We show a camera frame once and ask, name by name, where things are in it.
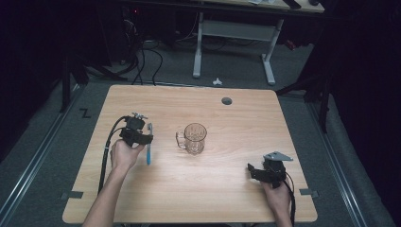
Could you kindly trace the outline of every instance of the glass mug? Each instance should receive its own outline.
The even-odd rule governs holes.
[[[188,125],[184,131],[176,132],[177,145],[192,155],[200,154],[204,149],[206,128],[198,123]]]

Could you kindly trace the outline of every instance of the human hand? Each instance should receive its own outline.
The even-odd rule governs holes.
[[[274,214],[277,226],[292,226],[289,214],[290,195],[284,183],[272,188],[271,183],[260,182],[268,198],[268,206]]]
[[[112,146],[111,158],[112,168],[122,170],[127,173],[133,165],[135,165],[139,152],[143,150],[145,145],[138,145],[135,148],[130,147],[124,140],[117,140]]]

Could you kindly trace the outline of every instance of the mug handle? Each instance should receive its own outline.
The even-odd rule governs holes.
[[[176,132],[176,140],[177,140],[177,146],[179,148],[183,148],[185,149],[185,136],[183,136],[183,131],[177,131]]]

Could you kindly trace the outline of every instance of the white desk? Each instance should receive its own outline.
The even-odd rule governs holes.
[[[283,0],[275,0],[275,2],[272,4],[269,4],[267,2],[262,2],[257,6],[252,3],[249,3],[247,0],[204,0],[203,2],[234,4],[244,7],[290,10],[289,6],[285,2],[283,2]],[[297,11],[319,12],[319,13],[324,12],[324,8],[321,4],[314,7],[310,5],[307,0],[298,0],[297,2],[298,4],[301,5],[300,9],[295,9]],[[277,39],[280,35],[283,23],[284,23],[283,19],[278,20],[276,26],[257,26],[250,24],[203,20],[203,13],[201,13],[199,19],[198,43],[197,43],[197,50],[195,53],[193,77],[199,78],[201,76],[201,40],[202,36],[209,35],[209,36],[219,36],[227,38],[269,42],[269,47],[266,50],[266,54],[263,54],[261,57],[263,65],[265,67],[265,73],[268,80],[268,84],[274,85],[275,79],[271,70],[270,57],[276,45]]]

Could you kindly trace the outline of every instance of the table leg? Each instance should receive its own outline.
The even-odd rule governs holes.
[[[275,30],[273,32],[270,45],[268,47],[268,52],[267,54],[262,55],[262,61],[263,65],[265,66],[265,73],[266,77],[268,79],[268,84],[269,85],[274,85],[275,84],[275,79],[274,79],[274,74],[271,70],[271,65],[270,65],[270,58],[271,54],[273,53],[274,47],[277,43],[278,36],[280,35],[281,27],[283,26],[284,20],[280,19],[277,23],[277,26],[275,27]]]
[[[193,78],[197,79],[201,76],[201,36],[203,32],[203,13],[200,12],[200,21],[198,25],[198,43],[197,51],[195,53],[194,73]]]

